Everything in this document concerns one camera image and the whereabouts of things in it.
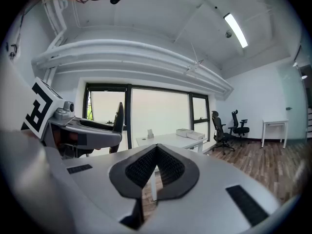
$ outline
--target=window frame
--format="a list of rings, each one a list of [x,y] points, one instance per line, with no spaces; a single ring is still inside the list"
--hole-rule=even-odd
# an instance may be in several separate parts
[[[190,103],[190,128],[194,130],[194,125],[197,123],[207,122],[208,123],[208,136],[207,142],[210,141],[210,112],[209,112],[209,100],[208,95],[195,94],[192,92],[186,92],[175,89],[160,88],[160,87],[150,87],[150,86],[141,86],[141,85],[132,85],[132,84],[112,84],[112,83],[86,83],[84,98],[83,98],[83,108],[82,115],[83,118],[87,118],[88,112],[88,97],[90,92],[96,91],[111,91],[111,92],[125,92],[125,126],[123,127],[124,131],[127,131],[128,138],[128,149],[132,149],[132,133],[131,133],[131,100],[132,100],[132,89],[146,89],[146,90],[157,90],[164,92],[172,92],[179,94],[187,94],[189,96]],[[197,119],[194,120],[194,107],[193,107],[193,98],[202,98],[206,100],[206,110],[207,118],[206,119]]]

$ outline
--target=table leg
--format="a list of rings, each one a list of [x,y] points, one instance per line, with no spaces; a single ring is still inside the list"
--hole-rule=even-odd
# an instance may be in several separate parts
[[[284,146],[283,146],[284,149],[286,147],[287,135],[288,135],[288,122],[285,122],[285,137],[284,137]]]
[[[152,199],[153,201],[157,200],[157,191],[156,191],[156,178],[155,178],[155,171],[151,176],[151,187],[152,187]]]
[[[263,123],[262,146],[261,147],[263,147],[263,145],[264,145],[265,127],[266,127],[266,123]]]
[[[201,154],[203,152],[203,142],[198,144],[197,152]]]

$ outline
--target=white box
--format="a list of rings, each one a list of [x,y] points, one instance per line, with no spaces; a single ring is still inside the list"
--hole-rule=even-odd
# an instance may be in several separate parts
[[[205,138],[204,134],[201,134],[201,133],[198,133],[198,132],[194,132],[194,131],[192,131],[191,133],[187,133],[186,136],[188,138],[192,138],[192,139],[195,139],[195,140],[201,140],[201,139]]]
[[[182,137],[187,137],[187,133],[192,133],[194,132],[193,130],[190,129],[185,129],[185,128],[181,128],[181,129],[177,129],[175,131],[176,135],[182,136]]]

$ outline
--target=chair backrest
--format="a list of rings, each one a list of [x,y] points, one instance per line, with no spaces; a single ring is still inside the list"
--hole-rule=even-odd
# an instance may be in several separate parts
[[[115,116],[115,120],[114,120],[114,124],[113,124],[113,131],[118,132],[121,134],[121,139],[122,139],[122,131],[123,131],[123,124],[124,124],[124,109],[123,109],[123,105],[122,102],[119,103],[118,108],[117,108],[117,112],[116,112],[116,116]],[[119,144],[117,146],[112,146],[109,149],[109,153],[116,153],[118,151],[119,148]]]
[[[234,127],[235,127],[233,131],[238,127],[238,120],[236,117],[237,113],[238,113],[238,110],[235,110],[234,112],[232,112],[232,117],[233,117]]]
[[[213,112],[213,123],[214,123],[214,128],[216,130],[216,135],[214,136],[214,139],[216,142],[219,142],[223,136],[223,129],[222,129],[222,123],[221,123],[221,119],[218,117],[219,113],[217,111],[212,111]]]

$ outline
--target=ceiling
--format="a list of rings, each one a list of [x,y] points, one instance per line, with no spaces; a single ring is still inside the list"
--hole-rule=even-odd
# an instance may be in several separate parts
[[[246,60],[251,63],[251,68],[267,64],[263,60],[272,61],[259,56],[270,53],[272,47],[278,52],[275,58],[290,55],[277,36],[281,24],[274,22],[273,11],[268,0],[121,0],[117,5],[111,5],[109,0],[100,0],[86,4],[73,2],[63,15],[70,29],[69,41],[77,37],[73,33],[77,30],[109,27],[111,31],[118,32],[131,29],[184,48],[195,59],[193,45],[197,58],[205,59],[203,65],[213,67],[213,71],[219,71],[228,78],[235,75],[233,69]],[[231,30],[223,19],[227,13],[231,13],[240,25],[248,43],[246,48],[241,47],[235,34],[225,38],[225,33]],[[117,38],[122,37],[122,33],[116,35]],[[262,62],[250,62],[256,56]]]

